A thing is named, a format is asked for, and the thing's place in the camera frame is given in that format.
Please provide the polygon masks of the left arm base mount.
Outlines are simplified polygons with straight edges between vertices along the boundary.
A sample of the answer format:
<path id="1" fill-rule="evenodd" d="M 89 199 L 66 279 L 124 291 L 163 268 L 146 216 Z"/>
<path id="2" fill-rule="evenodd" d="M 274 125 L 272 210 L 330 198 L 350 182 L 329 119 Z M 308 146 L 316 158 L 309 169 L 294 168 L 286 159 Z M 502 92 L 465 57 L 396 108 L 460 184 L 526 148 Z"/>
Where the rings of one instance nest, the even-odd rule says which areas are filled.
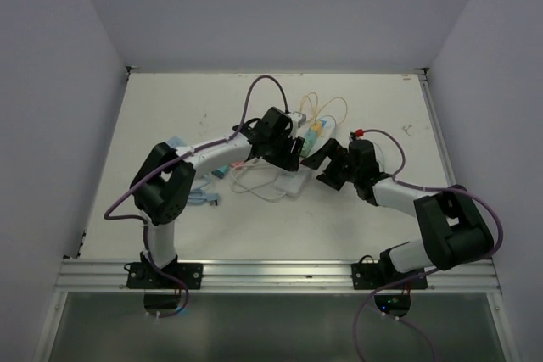
<path id="1" fill-rule="evenodd" d="M 179 315 L 188 305 L 189 294 L 199 290 L 204 275 L 200 263 L 180 263 L 177 259 L 158 272 L 142 258 L 140 262 L 124 264 L 126 287 L 144 290 L 145 311 L 156 319 Z"/>

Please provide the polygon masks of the white power strip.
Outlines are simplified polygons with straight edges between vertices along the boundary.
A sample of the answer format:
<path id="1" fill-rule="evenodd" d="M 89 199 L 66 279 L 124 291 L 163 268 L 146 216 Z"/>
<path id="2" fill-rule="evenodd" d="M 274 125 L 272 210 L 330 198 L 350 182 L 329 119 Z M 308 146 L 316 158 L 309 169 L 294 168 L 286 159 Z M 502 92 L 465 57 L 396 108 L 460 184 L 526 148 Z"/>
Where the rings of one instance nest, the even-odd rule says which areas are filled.
<path id="1" fill-rule="evenodd" d="M 230 189 L 237 194 L 248 193 L 268 203 L 276 203 L 283 198 L 298 198 L 314 171 L 302 165 L 301 161 L 315 153 L 317 147 L 322 147 L 335 134 L 341 122 L 332 115 L 317 116 L 303 135 L 304 143 L 301 148 L 299 164 L 295 170 L 280 169 L 264 161 L 251 159 L 244 164 L 235 164 L 230 175 Z M 272 177 L 260 180 L 258 183 L 247 183 L 246 178 L 251 172 L 265 171 Z"/>

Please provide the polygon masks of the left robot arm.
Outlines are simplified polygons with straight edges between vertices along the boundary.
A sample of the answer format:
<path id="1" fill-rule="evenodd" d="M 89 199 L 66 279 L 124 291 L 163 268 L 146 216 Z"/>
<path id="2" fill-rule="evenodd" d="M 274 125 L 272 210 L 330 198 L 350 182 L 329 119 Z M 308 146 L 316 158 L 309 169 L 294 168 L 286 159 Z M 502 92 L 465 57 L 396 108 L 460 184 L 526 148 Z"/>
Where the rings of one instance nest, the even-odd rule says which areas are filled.
<path id="1" fill-rule="evenodd" d="M 272 107 L 263 117 L 236 127 L 230 136 L 181 148 L 165 142 L 153 147 L 131 183 L 134 203 L 147 225 L 143 256 L 150 263 L 149 281 L 164 288 L 176 278 L 175 220 L 187 206 L 194 181 L 224 165 L 251 159 L 296 171 L 304 144 L 296 133 L 305 121 L 302 113 Z"/>

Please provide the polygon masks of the teal plug adapter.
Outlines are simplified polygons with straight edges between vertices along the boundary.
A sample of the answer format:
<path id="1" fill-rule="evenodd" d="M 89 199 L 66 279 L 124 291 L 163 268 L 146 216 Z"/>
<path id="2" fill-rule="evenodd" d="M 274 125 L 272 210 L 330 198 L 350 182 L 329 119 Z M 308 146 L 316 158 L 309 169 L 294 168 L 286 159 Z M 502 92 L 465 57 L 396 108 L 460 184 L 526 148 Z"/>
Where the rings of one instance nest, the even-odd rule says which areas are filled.
<path id="1" fill-rule="evenodd" d="M 211 174 L 218 179 L 224 179 L 229 171 L 228 166 L 223 166 L 219 169 L 213 170 Z"/>

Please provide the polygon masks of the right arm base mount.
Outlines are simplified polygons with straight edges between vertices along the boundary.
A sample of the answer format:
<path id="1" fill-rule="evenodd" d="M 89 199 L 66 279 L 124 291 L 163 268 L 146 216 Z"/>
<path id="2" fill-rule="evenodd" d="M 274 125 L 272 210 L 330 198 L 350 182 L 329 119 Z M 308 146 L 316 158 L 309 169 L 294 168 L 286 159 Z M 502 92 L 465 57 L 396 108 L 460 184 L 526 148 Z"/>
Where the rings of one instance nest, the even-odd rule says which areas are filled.
<path id="1" fill-rule="evenodd" d="M 391 287 L 392 294 L 377 293 L 373 302 L 379 312 L 395 318 L 407 315 L 411 309 L 411 292 L 428 288 L 426 277 L 420 277 L 423 269 L 408 273 L 400 273 L 386 264 L 382 259 L 375 260 L 371 255 L 365 255 L 350 265 L 351 280 L 355 290 L 376 290 L 394 281 L 412 277 L 412 280 Z"/>

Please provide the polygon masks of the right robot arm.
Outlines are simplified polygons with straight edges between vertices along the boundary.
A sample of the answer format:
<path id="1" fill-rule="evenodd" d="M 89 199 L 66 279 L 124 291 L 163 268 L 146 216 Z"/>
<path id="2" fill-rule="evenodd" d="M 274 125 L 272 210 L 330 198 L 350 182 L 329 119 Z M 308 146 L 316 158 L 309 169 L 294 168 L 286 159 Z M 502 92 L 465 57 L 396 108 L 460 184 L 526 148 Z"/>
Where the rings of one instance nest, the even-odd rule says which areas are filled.
<path id="1" fill-rule="evenodd" d="M 379 261 L 359 263 L 359 273 L 386 287 L 398 287 L 408 276 L 430 267 L 450 270 L 481 259 L 494 247 L 494 239 L 473 200 L 460 187 L 424 192 L 403 187 L 383 172 L 371 142 L 354 139 L 344 148 L 332 139 L 301 164 L 327 167 L 317 179 L 340 190 L 351 183 L 357 196 L 375 207 L 394 209 L 417 220 L 421 238 L 384 250 Z"/>

